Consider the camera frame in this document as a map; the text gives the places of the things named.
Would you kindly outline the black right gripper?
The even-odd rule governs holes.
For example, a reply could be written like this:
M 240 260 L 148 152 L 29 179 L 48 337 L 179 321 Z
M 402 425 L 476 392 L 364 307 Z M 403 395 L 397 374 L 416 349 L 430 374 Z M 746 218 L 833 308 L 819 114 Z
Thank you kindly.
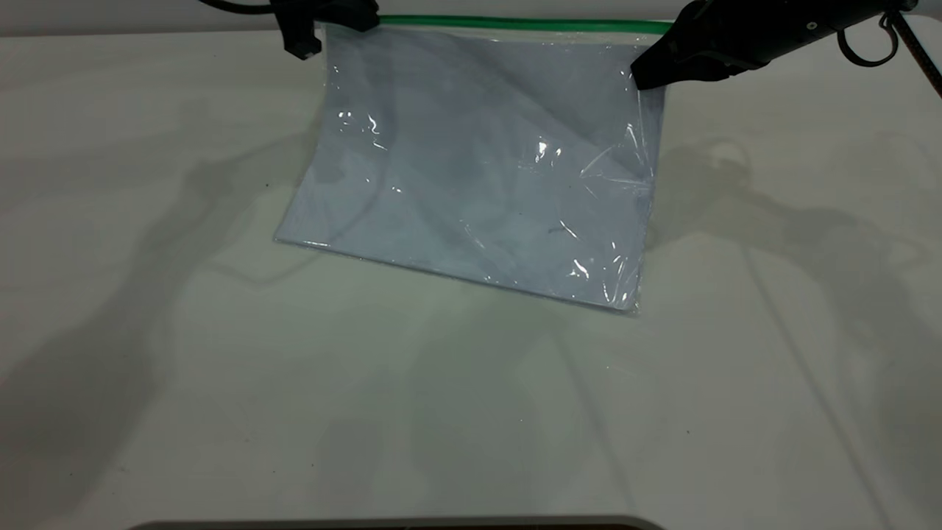
M 727 80 L 833 34 L 848 12 L 847 1 L 689 3 L 633 61 L 632 77 L 641 91 Z

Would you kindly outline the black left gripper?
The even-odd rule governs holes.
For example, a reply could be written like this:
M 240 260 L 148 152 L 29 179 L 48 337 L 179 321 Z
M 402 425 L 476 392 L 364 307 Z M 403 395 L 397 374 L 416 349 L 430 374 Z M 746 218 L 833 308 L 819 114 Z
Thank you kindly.
M 283 49 L 300 60 L 323 50 L 315 34 L 315 21 L 366 32 L 379 26 L 377 1 L 269 1 L 276 20 L 283 24 Z

